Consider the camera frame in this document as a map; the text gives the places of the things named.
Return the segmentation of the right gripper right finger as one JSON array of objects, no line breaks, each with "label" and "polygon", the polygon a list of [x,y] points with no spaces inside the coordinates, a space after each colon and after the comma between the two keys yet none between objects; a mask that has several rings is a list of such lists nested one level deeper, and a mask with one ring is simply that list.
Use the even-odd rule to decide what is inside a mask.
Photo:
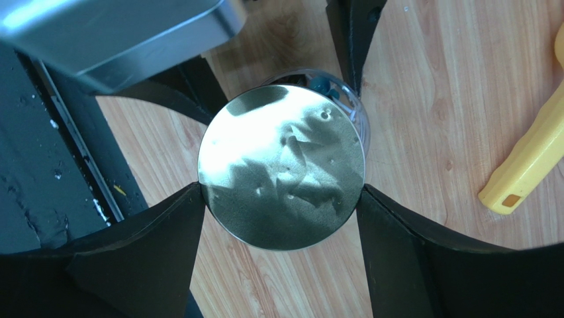
[{"label": "right gripper right finger", "polygon": [[371,185],[357,203],[375,317],[562,317],[563,245],[512,250],[403,207]]}]

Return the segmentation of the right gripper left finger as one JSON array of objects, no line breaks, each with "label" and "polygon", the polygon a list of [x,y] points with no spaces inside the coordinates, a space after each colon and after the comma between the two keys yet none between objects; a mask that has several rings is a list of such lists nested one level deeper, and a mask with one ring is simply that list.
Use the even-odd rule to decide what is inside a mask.
[{"label": "right gripper left finger", "polygon": [[205,202],[192,183],[57,249],[1,256],[2,317],[200,317],[190,291]]}]

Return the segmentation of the clear glass jar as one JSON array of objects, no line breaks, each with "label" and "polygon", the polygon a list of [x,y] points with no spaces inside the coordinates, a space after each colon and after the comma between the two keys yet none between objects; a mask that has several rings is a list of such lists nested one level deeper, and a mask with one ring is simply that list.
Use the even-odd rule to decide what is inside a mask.
[{"label": "clear glass jar", "polygon": [[271,76],[261,84],[297,85],[331,99],[353,123],[362,143],[364,156],[368,156],[371,142],[369,117],[359,95],[346,82],[322,70],[294,68]]}]

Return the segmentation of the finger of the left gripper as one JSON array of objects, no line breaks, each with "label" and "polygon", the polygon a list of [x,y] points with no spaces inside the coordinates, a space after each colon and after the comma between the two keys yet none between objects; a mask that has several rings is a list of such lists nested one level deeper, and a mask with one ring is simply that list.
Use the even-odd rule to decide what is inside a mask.
[{"label": "finger of the left gripper", "polygon": [[165,107],[204,125],[228,103],[209,63],[196,56],[113,93]]},{"label": "finger of the left gripper", "polygon": [[363,67],[387,0],[327,0],[326,15],[343,80],[358,94]]}]

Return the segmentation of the yellow plastic scoop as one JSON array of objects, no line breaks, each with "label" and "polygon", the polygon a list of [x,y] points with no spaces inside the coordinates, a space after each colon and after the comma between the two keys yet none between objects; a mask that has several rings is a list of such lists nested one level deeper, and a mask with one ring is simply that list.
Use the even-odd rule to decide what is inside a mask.
[{"label": "yellow plastic scoop", "polygon": [[489,210],[509,215],[563,157],[563,83],[539,110],[531,127],[479,192]]}]

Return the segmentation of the white jar lid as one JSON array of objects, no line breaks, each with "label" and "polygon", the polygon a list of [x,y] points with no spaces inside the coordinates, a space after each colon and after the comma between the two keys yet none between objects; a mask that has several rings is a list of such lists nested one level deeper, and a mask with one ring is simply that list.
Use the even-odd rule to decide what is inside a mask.
[{"label": "white jar lid", "polygon": [[216,221],[264,250],[324,241],[351,217],[365,183],[357,128],[338,104],[297,85],[235,97],[207,127],[199,183]]}]

